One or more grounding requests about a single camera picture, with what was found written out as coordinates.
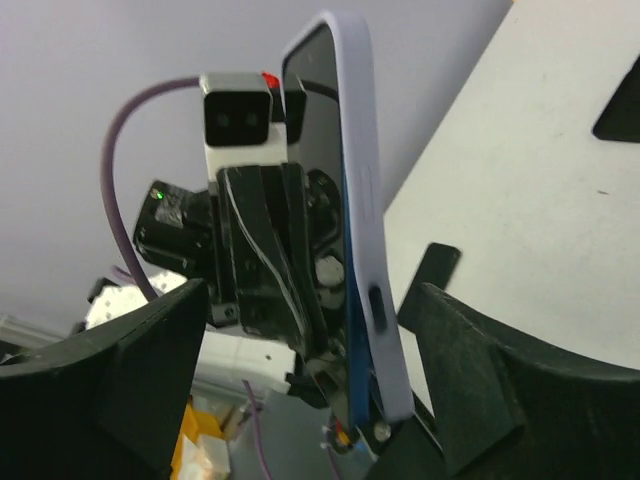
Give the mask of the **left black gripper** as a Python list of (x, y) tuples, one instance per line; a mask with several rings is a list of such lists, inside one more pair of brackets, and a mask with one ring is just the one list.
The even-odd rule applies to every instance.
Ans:
[(299, 164), (220, 169), (210, 184), (214, 325), (327, 350), (312, 275), (304, 171)]

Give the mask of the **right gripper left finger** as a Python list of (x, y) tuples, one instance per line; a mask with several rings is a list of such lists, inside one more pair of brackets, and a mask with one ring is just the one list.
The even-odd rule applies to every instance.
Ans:
[(4, 479), (167, 479), (208, 320), (190, 280), (1, 365)]

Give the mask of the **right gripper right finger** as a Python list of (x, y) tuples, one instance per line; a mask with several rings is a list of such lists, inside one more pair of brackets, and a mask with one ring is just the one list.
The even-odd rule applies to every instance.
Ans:
[(635, 479), (639, 373), (494, 320), (430, 284), (413, 327), (455, 479)]

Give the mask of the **black phone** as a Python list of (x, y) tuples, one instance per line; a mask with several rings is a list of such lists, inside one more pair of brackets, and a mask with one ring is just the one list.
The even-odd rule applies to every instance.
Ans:
[(415, 331), (421, 286), (431, 284), (445, 290), (461, 256), (461, 251), (451, 245), (430, 243), (427, 246), (399, 309), (398, 322), (402, 327)]

